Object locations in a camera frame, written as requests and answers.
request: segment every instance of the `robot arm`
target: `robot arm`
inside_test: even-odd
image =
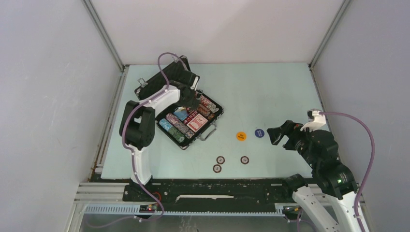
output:
[[[125,143],[135,151],[131,153],[134,156],[132,165],[135,167],[138,179],[143,185],[152,177],[147,146],[154,139],[155,117],[175,103],[192,109],[196,109],[200,103],[202,92],[196,90],[199,76],[193,76],[194,74],[189,71],[185,71],[185,75],[189,76],[186,78],[190,80],[188,83],[171,82],[167,90],[155,99],[148,100],[147,104],[134,113],[126,128]],[[162,90],[153,94],[153,96],[158,95],[160,92]],[[127,102],[119,130],[120,135],[122,135],[127,117],[138,105],[139,103],[135,101]],[[138,183],[134,174],[131,175],[131,179]]]
[[[351,171],[338,160],[338,144],[333,135],[319,130],[326,124],[325,117],[319,112],[314,109],[308,111],[309,122],[303,126],[288,120],[267,132],[273,145],[278,145],[285,135],[289,137],[283,147],[297,151],[312,168],[312,177],[326,194],[339,223],[315,198],[301,175],[285,178],[282,185],[288,197],[303,208],[319,231],[358,232],[361,229],[353,210],[357,184]],[[361,208],[358,209],[359,214],[363,215]],[[364,218],[362,222],[365,231],[369,231]]]

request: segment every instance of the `white side panel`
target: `white side panel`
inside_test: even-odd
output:
[[[2,0],[0,22],[0,231],[63,231],[119,70],[79,0]]]
[[[315,67],[325,109],[361,119],[374,135],[363,195],[376,232],[409,231],[407,214],[399,213],[410,206],[409,12],[408,0],[352,1]],[[365,129],[348,118],[328,119],[343,162],[361,182],[370,159]]]
[[[310,62],[342,0],[94,0],[125,64]],[[171,58],[163,59],[163,64]]]

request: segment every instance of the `blue token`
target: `blue token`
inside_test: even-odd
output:
[[[265,135],[265,132],[262,129],[257,129],[257,130],[255,130],[255,135],[258,138],[262,138]]]

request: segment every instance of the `light blue tabletop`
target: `light blue tabletop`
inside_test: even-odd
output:
[[[181,150],[161,130],[149,146],[154,178],[266,178],[288,177],[299,173],[311,176],[311,168],[296,151],[270,143],[267,128],[278,127],[287,119],[305,124],[307,110],[321,109],[308,65],[305,63],[192,64],[191,71],[201,77],[198,88],[224,107],[217,120],[217,131],[205,142],[196,140]],[[131,154],[121,144],[118,130],[125,104],[138,101],[134,90],[139,78],[149,79],[157,65],[130,66],[121,95],[113,132],[109,140],[102,178],[129,178]],[[263,138],[255,130],[265,132]],[[247,139],[240,142],[236,134]],[[217,156],[224,156],[220,173],[213,172]],[[240,162],[242,156],[249,163]]]

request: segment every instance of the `gray floor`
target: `gray floor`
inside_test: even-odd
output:
[[[155,222],[127,219],[110,227],[92,229],[84,224],[104,225],[119,215],[85,215],[82,232],[295,232],[296,224],[282,217],[207,217],[207,216],[164,216]],[[300,223],[301,232],[312,232],[306,223]]]

